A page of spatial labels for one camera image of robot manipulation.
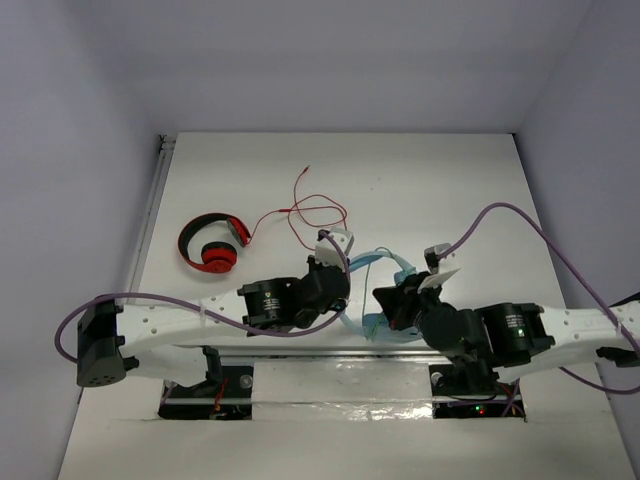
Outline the light blue headphones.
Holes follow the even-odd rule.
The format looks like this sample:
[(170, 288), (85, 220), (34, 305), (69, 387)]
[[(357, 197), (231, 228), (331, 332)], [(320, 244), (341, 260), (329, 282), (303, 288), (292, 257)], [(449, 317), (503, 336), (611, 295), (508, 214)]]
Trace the light blue headphones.
[(396, 286), (399, 286), (400, 283), (410, 275), (417, 273), (417, 269), (410, 262), (384, 246), (379, 246), (374, 250), (357, 255), (351, 260), (350, 272), (354, 273), (357, 270), (365, 268), (360, 323), (352, 320), (347, 312), (341, 314), (340, 321), (353, 334), (371, 343), (408, 344), (421, 340), (422, 335), (415, 327), (410, 327), (403, 331), (394, 331), (391, 329), (390, 322), (382, 311), (367, 311), (370, 294), (371, 266), (383, 258), (394, 261), (399, 268), (399, 270), (394, 273)]

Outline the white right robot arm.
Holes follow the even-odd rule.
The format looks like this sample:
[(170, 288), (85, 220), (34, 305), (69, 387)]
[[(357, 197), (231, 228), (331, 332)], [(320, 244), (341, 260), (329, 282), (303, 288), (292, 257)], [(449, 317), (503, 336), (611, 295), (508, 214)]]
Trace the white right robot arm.
[(539, 371), (598, 360), (634, 367), (639, 355), (625, 338), (639, 335), (639, 304), (558, 309), (535, 303), (499, 303), (457, 309), (441, 300), (447, 273), (420, 272), (373, 296), (393, 331), (416, 329), (426, 345), (447, 358), (453, 377), (483, 393)]

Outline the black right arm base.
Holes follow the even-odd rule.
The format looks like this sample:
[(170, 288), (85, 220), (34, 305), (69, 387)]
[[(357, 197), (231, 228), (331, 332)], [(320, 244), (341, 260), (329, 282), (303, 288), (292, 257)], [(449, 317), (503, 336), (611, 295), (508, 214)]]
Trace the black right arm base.
[(444, 418), (496, 416), (527, 421), (519, 381), (499, 379), (498, 369), (512, 366), (513, 362), (500, 357), (431, 364), (432, 394), (448, 399), (436, 405), (436, 414)]

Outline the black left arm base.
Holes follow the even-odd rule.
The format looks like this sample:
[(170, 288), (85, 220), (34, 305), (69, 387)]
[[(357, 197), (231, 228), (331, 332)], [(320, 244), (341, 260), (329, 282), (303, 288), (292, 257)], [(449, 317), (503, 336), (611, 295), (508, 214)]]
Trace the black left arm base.
[(204, 347), (204, 379), (191, 386), (175, 382), (163, 387), (158, 416), (180, 421), (252, 419), (254, 365), (225, 364), (219, 352)]

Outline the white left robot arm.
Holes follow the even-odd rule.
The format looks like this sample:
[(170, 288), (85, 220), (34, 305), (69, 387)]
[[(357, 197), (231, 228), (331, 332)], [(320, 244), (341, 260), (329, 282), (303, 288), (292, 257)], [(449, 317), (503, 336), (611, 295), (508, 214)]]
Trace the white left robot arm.
[(308, 266), (301, 278), (256, 281), (194, 302), (142, 293), (135, 305), (97, 301), (77, 323), (77, 385), (103, 387), (137, 376), (215, 392), (222, 382), (221, 339), (302, 337), (321, 330), (319, 317), (344, 310), (347, 261), (324, 265), (310, 257)]

